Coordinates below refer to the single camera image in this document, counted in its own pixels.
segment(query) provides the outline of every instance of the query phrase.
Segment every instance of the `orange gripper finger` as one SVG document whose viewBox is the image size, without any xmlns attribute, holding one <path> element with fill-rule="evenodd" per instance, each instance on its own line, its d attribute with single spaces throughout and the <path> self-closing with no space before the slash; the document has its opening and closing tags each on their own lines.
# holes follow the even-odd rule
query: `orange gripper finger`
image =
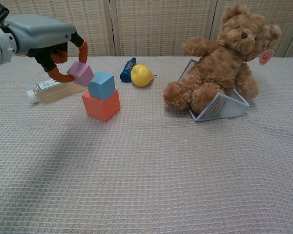
<svg viewBox="0 0 293 234">
<path fill-rule="evenodd" d="M 57 50 L 59 55 L 56 54 L 51 54 L 51 59 L 53 60 L 54 63 L 65 63 L 67 62 L 67 52 L 66 51 L 61 51 Z"/>
<path fill-rule="evenodd" d="M 67 83 L 67 82 L 71 82 L 71 81 L 74 80 L 74 77 L 71 76 L 71 75 L 63 75 L 63 74 L 61 74 L 57 67 L 55 67 L 53 70 L 51 70 L 51 71 L 49 71 L 47 73 L 52 79 L 54 79 L 54 80 L 56 80 L 56 81 L 58 81 L 60 83 Z"/>
<path fill-rule="evenodd" d="M 79 58 L 79 62 L 87 63 L 88 44 L 85 40 L 84 40 L 83 44 L 79 47 L 78 58 Z"/>
</svg>

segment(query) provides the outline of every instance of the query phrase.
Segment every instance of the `wire basket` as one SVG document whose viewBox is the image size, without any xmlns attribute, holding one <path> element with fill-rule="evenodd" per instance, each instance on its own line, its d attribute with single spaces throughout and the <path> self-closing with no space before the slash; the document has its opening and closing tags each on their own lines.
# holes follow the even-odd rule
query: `wire basket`
<svg viewBox="0 0 293 234">
<path fill-rule="evenodd" d="M 195 63 L 196 61 L 191 59 L 178 80 L 181 80 Z M 200 114 L 195 113 L 191 108 L 188 110 L 195 122 L 203 122 L 240 117 L 245 114 L 249 107 L 250 105 L 245 99 L 233 88 L 227 95 L 217 93 L 212 102 Z"/>
</svg>

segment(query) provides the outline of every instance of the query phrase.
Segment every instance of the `teddy bear ear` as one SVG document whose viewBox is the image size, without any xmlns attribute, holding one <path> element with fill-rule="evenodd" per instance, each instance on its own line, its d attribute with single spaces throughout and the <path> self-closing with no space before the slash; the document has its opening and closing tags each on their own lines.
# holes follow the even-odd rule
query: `teddy bear ear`
<svg viewBox="0 0 293 234">
<path fill-rule="evenodd" d="M 222 23 L 226 23 L 232 17 L 249 13 L 249 9 L 245 4 L 238 4 L 236 6 L 228 8 L 222 17 Z"/>
<path fill-rule="evenodd" d="M 274 49 L 281 38 L 282 31 L 278 25 L 271 25 L 269 27 L 270 42 L 267 45 L 267 49 Z"/>
</svg>

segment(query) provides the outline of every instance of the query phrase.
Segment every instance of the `teddy bear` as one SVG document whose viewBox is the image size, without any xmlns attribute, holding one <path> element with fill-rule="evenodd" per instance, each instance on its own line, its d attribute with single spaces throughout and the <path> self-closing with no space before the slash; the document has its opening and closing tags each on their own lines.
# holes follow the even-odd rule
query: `teddy bear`
<svg viewBox="0 0 293 234">
<path fill-rule="evenodd" d="M 217 42 L 204 38 L 183 42 L 185 54 L 200 59 L 183 79 L 168 83 L 164 102 L 177 110 L 191 108 L 200 114 L 217 93 L 228 94 L 233 87 L 244 99 L 254 99 L 259 88 L 247 62 L 275 49 L 280 37 L 278 25 L 269 25 L 264 16 L 249 12 L 245 4 L 228 8 Z"/>
</svg>

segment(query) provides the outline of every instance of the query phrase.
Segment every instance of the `pink block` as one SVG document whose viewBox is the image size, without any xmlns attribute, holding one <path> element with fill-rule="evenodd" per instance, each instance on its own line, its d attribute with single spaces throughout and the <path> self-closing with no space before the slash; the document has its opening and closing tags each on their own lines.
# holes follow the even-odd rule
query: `pink block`
<svg viewBox="0 0 293 234">
<path fill-rule="evenodd" d="M 88 64 L 74 62 L 67 73 L 75 78 L 74 83 L 87 87 L 91 82 L 94 74 Z"/>
</svg>

